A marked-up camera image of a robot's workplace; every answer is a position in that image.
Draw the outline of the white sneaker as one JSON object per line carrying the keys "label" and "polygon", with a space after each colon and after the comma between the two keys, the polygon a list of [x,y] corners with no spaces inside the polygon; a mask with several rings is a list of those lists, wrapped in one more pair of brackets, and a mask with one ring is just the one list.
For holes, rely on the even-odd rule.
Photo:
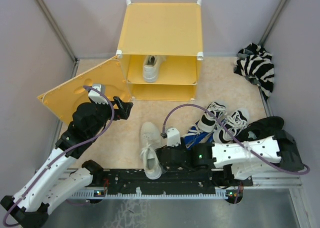
{"label": "white sneaker", "polygon": [[140,157],[143,169],[148,179],[156,180],[162,175],[162,168],[156,154],[156,149],[162,145],[159,129],[151,122],[145,122],[140,129]]}
{"label": "white sneaker", "polygon": [[148,83],[154,83],[159,77],[160,66],[166,59],[166,56],[147,55],[143,62],[143,79]]}

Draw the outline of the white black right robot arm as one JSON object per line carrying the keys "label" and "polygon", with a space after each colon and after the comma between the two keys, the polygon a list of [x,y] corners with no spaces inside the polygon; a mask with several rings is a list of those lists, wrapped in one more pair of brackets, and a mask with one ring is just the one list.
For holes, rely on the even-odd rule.
{"label": "white black right robot arm", "polygon": [[233,186],[270,170],[291,175],[304,175],[310,170],[302,162],[295,139],[284,130],[258,140],[199,143],[191,149],[180,141],[157,149],[156,154],[165,170],[208,175],[222,186]]}

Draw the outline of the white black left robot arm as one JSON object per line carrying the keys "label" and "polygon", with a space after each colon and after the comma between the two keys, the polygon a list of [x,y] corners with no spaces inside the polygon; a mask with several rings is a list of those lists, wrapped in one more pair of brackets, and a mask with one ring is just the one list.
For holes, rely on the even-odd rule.
{"label": "white black left robot arm", "polygon": [[65,181],[59,184],[56,181],[113,121],[127,120],[132,107],[132,102],[123,102],[117,96],[112,101],[102,98],[101,102],[94,102],[90,99],[78,105],[67,130],[45,163],[21,190],[0,201],[6,210],[3,225],[11,226],[7,223],[8,216],[11,216],[22,227],[42,227],[49,215],[77,190],[88,185],[101,185],[104,169],[93,160],[84,162]]}

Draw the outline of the blue canvas shoe left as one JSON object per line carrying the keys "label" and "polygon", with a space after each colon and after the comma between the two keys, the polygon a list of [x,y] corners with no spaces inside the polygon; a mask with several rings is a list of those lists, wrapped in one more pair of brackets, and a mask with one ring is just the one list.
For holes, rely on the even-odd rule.
{"label": "blue canvas shoe left", "polygon": [[187,149],[191,149],[192,146],[200,143],[204,138],[206,138],[209,133],[201,130],[198,127],[198,122],[191,126],[187,134],[183,136],[184,143]]}

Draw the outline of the yellow cabinet door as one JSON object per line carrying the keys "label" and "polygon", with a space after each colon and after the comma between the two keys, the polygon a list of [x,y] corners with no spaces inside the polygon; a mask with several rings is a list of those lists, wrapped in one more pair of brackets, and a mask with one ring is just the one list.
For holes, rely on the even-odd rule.
{"label": "yellow cabinet door", "polygon": [[114,56],[97,66],[75,76],[74,78],[56,86],[39,95],[37,98],[63,123],[72,121],[72,114],[78,105],[89,102],[88,92],[84,85],[105,85],[105,95],[112,101],[114,96],[120,97],[124,102],[131,99],[121,63]]}

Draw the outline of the black white canvas shoe left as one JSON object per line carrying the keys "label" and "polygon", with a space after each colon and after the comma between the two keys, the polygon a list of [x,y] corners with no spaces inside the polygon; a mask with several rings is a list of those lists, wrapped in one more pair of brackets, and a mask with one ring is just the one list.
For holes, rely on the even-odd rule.
{"label": "black white canvas shoe left", "polygon": [[227,106],[223,102],[211,102],[207,108],[208,112],[204,112],[199,120],[198,127],[207,133],[213,132],[218,126],[217,120],[227,113]]}

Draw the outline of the black white canvas shoe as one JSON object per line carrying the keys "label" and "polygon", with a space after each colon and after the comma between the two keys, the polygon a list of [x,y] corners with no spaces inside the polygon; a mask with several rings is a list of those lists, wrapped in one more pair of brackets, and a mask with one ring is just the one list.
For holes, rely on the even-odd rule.
{"label": "black white canvas shoe", "polygon": [[217,120],[227,113],[227,106],[223,102],[211,102],[207,108],[208,112],[204,112],[199,120],[198,127],[207,133],[213,132],[218,126]]}
{"label": "black white canvas shoe", "polygon": [[247,108],[238,108],[231,115],[227,115],[223,119],[222,124],[226,130],[221,126],[213,134],[213,141],[216,143],[229,143],[243,131],[249,124],[250,114]]}

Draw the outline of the black white canvas shoe right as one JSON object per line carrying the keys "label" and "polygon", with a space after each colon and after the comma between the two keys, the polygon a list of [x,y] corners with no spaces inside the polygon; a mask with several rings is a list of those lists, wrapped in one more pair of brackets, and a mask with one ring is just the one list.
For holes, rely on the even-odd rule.
{"label": "black white canvas shoe right", "polygon": [[223,119],[222,124],[226,130],[221,126],[213,134],[213,141],[216,143],[229,143],[243,131],[249,124],[250,114],[247,108],[238,108],[231,115],[227,115]]}

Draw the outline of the yellow plastic shoe cabinet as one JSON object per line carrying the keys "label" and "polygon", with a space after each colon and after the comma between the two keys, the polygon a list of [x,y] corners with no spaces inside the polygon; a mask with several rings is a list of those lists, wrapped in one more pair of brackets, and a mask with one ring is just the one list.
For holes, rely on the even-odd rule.
{"label": "yellow plastic shoe cabinet", "polygon": [[[133,99],[194,100],[204,59],[202,1],[127,0],[116,55]],[[147,55],[166,56],[154,83],[143,78]]]}

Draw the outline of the black sneaker upper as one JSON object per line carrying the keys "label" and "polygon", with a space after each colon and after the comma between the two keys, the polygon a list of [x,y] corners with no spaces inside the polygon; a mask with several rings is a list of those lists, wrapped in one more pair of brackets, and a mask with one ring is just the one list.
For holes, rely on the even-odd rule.
{"label": "black sneaker upper", "polygon": [[263,118],[249,124],[236,136],[236,139],[240,142],[264,139],[282,130],[284,124],[285,121],[278,116]]}

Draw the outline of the black white striped cloth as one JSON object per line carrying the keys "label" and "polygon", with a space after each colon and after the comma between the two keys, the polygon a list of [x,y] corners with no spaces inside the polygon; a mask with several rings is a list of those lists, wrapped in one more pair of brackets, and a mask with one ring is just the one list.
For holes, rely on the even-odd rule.
{"label": "black white striped cloth", "polygon": [[250,43],[237,53],[233,72],[243,76],[251,84],[258,86],[267,100],[274,89],[275,66],[272,54],[264,47]]}

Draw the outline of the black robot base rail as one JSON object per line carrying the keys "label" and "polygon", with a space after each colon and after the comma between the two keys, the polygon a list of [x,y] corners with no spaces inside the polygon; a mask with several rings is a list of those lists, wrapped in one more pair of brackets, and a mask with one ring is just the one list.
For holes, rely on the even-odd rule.
{"label": "black robot base rail", "polygon": [[235,180],[223,170],[179,168],[151,180],[142,169],[106,169],[100,180],[77,190],[71,198],[93,203],[103,199],[228,199],[239,186],[252,185],[251,177]]}

